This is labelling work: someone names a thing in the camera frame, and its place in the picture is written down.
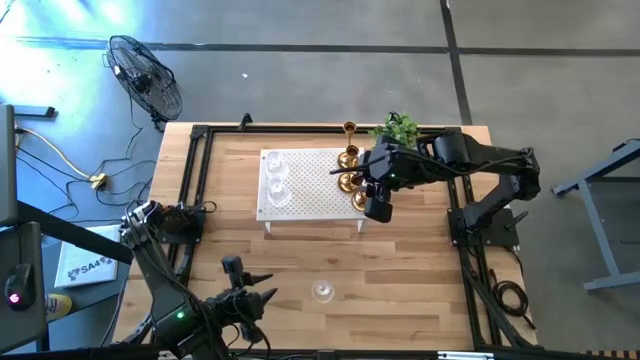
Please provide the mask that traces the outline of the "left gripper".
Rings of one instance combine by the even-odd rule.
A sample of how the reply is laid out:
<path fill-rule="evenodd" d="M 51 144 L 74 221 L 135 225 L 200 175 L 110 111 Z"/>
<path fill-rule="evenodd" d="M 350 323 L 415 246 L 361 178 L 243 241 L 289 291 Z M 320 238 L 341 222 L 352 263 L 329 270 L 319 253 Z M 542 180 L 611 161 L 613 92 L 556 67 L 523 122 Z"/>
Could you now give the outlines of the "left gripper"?
<path fill-rule="evenodd" d="M 272 274 L 252 275 L 244 271 L 239 256 L 225 256 L 221 260 L 224 273 L 229 277 L 231 287 L 214 298 L 213 310 L 216 324 L 220 328 L 239 324 L 245 341 L 251 344 L 263 340 L 256 321 L 263 315 L 263 307 L 277 293 L 277 288 L 265 292 L 249 292 L 248 287 L 273 277 Z"/>

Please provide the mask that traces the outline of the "gold candlestick holder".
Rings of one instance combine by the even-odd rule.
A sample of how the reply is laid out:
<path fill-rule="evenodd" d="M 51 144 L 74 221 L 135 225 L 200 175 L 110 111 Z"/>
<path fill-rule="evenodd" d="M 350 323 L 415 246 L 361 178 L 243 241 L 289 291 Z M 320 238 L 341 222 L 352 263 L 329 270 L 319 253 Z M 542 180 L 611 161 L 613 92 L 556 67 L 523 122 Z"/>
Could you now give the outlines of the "gold candlestick holder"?
<path fill-rule="evenodd" d="M 355 145 L 348 145 L 344 152 L 340 153 L 337 164 L 340 169 L 356 167 L 359 161 L 359 148 Z M 338 186 L 344 193 L 353 193 L 361 185 L 355 171 L 341 173 L 338 178 Z"/>
<path fill-rule="evenodd" d="M 364 177 L 361 175 L 354 174 L 351 178 L 351 185 L 353 186 L 351 204 L 359 212 L 364 212 L 366 203 L 368 200 L 368 196 L 366 192 L 367 184 L 366 184 L 366 181 L 364 180 Z"/>
<path fill-rule="evenodd" d="M 358 163 L 359 148 L 352 144 L 352 137 L 355 134 L 357 125 L 353 122 L 345 122 L 343 125 L 344 133 L 347 136 L 347 146 L 338 156 L 337 163 L 340 168 L 355 167 Z"/>

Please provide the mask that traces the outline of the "clear glass candle holder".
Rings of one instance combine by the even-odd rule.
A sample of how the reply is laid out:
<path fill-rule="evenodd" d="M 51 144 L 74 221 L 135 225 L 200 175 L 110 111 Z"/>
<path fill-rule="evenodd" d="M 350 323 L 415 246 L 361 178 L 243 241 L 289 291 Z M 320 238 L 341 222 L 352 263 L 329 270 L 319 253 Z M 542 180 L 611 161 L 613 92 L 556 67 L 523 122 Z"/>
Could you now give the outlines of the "clear glass candle holder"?
<path fill-rule="evenodd" d="M 269 181 L 267 198 L 274 207 L 285 207 L 292 199 L 292 192 L 283 179 Z"/>
<path fill-rule="evenodd" d="M 269 152 L 265 161 L 267 176 L 269 178 L 283 178 L 288 175 L 288 166 L 284 160 L 284 155 L 281 152 Z"/>
<path fill-rule="evenodd" d="M 335 295 L 335 288 L 328 280 L 317 280 L 311 287 L 312 297 L 319 303 L 329 303 Z"/>

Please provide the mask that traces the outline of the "white perforated shelf riser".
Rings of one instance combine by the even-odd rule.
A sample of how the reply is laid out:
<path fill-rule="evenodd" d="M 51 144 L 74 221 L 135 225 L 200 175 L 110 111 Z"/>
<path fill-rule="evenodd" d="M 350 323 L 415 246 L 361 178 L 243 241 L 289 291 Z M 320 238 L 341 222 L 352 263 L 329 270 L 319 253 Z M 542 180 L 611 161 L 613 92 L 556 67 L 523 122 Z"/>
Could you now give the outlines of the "white perforated shelf riser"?
<path fill-rule="evenodd" d="M 265 158 L 269 152 L 284 155 L 288 175 L 283 178 L 292 192 L 285 207 L 274 207 L 267 198 L 269 181 Z M 259 155 L 259 176 L 256 220 L 269 233 L 274 222 L 291 221 L 352 221 L 360 233 L 368 220 L 351 204 L 351 195 L 338 186 L 338 176 L 329 171 L 338 167 L 340 148 L 263 149 Z"/>

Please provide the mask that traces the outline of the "green artificial plant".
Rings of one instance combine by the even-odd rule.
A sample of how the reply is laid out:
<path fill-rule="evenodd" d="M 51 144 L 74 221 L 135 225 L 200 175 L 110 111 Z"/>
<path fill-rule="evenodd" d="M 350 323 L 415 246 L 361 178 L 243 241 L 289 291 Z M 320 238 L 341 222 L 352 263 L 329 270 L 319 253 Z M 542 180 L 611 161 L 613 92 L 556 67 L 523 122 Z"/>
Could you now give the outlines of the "green artificial plant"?
<path fill-rule="evenodd" d="M 368 134 L 375 139 L 388 136 L 403 146 L 413 147 L 420 131 L 409 114 L 391 111 L 387 114 L 384 124 L 369 130 Z"/>

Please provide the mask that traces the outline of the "white cardboard box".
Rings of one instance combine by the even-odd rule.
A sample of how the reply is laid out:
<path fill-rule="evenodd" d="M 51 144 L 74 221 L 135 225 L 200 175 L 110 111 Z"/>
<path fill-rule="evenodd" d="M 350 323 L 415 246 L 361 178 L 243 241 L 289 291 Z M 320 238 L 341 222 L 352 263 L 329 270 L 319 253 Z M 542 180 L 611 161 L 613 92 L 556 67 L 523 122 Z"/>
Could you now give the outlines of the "white cardboard box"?
<path fill-rule="evenodd" d="M 71 288 L 114 281 L 117 272 L 117 261 L 63 242 L 54 287 Z"/>

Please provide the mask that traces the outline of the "black diagonal beam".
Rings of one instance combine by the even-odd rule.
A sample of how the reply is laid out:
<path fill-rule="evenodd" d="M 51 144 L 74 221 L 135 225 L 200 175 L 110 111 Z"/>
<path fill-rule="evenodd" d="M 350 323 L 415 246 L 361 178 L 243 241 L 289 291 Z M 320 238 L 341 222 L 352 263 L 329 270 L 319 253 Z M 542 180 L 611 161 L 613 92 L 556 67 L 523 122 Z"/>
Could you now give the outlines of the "black diagonal beam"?
<path fill-rule="evenodd" d="M 127 246 L 21 201 L 17 202 L 17 220 L 36 222 L 44 235 L 121 263 L 132 263 L 133 253 Z"/>

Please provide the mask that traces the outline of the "yellow object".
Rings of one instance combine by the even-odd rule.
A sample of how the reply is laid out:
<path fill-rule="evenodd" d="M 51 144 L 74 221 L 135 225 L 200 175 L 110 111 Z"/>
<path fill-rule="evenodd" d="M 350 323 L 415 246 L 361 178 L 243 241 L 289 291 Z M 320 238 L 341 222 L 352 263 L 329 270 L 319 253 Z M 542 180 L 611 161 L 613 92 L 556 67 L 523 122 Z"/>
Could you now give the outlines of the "yellow object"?
<path fill-rule="evenodd" d="M 46 293 L 44 298 L 45 315 L 48 322 L 67 316 L 72 309 L 72 300 L 64 294 Z"/>

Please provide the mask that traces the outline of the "black desk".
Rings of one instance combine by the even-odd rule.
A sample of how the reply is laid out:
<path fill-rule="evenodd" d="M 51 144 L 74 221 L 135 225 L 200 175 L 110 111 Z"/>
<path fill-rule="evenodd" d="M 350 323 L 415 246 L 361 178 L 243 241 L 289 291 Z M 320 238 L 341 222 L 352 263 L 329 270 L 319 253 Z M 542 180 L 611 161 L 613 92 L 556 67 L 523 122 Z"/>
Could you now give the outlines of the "black desk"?
<path fill-rule="evenodd" d="M 36 222 L 0 231 L 0 354 L 40 338 L 46 332 L 41 228 Z M 12 310 L 4 296 L 8 271 L 19 263 L 33 265 L 35 303 L 24 311 Z"/>

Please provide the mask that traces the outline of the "black floor fan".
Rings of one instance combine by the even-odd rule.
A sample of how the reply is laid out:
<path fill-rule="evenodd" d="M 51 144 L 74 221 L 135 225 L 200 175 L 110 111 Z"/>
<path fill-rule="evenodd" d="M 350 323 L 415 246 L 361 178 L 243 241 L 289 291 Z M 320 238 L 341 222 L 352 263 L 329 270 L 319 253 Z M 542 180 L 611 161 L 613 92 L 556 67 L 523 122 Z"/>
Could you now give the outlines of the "black floor fan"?
<path fill-rule="evenodd" d="M 141 42 L 113 35 L 106 45 L 106 60 L 128 95 L 145 110 L 157 131 L 179 118 L 183 101 L 174 72 Z"/>

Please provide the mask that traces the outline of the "black computer mouse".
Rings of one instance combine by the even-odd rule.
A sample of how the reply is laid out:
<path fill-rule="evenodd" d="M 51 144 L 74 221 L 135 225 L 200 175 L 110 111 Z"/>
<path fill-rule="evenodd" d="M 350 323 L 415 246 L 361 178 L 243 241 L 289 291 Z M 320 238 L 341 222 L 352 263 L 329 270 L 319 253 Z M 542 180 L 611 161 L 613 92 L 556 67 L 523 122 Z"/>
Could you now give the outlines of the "black computer mouse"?
<path fill-rule="evenodd" d="M 4 296 L 7 305 L 14 311 L 24 311 L 35 303 L 36 286 L 32 264 L 19 263 L 8 271 Z"/>

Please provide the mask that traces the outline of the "grey metal stand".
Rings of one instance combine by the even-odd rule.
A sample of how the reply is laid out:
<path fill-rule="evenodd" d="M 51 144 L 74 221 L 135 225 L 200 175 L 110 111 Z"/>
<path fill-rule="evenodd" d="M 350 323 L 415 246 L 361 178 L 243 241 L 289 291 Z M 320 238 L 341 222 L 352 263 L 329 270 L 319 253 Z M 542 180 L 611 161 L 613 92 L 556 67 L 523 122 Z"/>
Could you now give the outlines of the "grey metal stand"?
<path fill-rule="evenodd" d="M 640 285 L 640 268 L 623 271 L 616 262 L 615 250 L 623 245 L 640 245 L 640 175 L 614 176 L 628 163 L 640 160 L 640 139 L 629 139 L 616 146 L 604 160 L 551 188 L 562 198 L 580 194 L 604 260 L 607 275 L 583 284 L 586 292 Z"/>

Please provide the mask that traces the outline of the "grey monitor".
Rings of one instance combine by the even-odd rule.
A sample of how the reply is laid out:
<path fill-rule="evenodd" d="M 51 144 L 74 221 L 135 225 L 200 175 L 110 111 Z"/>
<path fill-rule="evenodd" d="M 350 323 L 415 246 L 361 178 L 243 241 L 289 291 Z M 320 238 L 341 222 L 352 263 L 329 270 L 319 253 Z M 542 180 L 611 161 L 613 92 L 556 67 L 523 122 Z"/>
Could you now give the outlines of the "grey monitor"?
<path fill-rule="evenodd" d="M 0 225 L 17 218 L 14 108 L 0 105 Z"/>

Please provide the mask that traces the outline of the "black stand foot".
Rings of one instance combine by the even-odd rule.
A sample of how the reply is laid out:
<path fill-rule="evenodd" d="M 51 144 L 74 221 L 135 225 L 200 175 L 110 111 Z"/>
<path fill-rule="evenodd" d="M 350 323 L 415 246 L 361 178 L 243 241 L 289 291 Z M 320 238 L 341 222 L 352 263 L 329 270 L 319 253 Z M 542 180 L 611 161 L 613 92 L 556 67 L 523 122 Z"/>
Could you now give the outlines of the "black stand foot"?
<path fill-rule="evenodd" d="M 52 118 L 56 109 L 50 106 L 14 105 L 16 116 Z"/>

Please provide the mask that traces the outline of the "black aluminium table frame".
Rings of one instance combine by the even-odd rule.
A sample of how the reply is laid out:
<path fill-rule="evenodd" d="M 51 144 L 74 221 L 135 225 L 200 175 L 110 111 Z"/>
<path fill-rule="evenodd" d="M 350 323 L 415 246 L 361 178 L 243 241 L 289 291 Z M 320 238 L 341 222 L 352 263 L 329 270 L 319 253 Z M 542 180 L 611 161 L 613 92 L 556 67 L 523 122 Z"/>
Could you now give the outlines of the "black aluminium table frame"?
<path fill-rule="evenodd" d="M 206 299 L 229 287 L 221 259 L 237 255 L 252 274 L 272 274 L 256 289 L 277 288 L 259 325 L 269 342 L 251 346 L 234 329 L 223 339 L 236 352 L 277 359 L 291 353 L 391 356 L 409 351 L 470 351 L 490 337 L 482 305 L 469 308 L 446 213 L 460 190 L 435 183 L 393 198 L 392 220 L 283 222 L 267 233 L 256 220 L 263 149 L 336 148 L 334 124 L 172 123 L 164 135 L 151 196 L 208 207 L 188 285 Z M 329 303 L 311 287 L 328 280 Z"/>

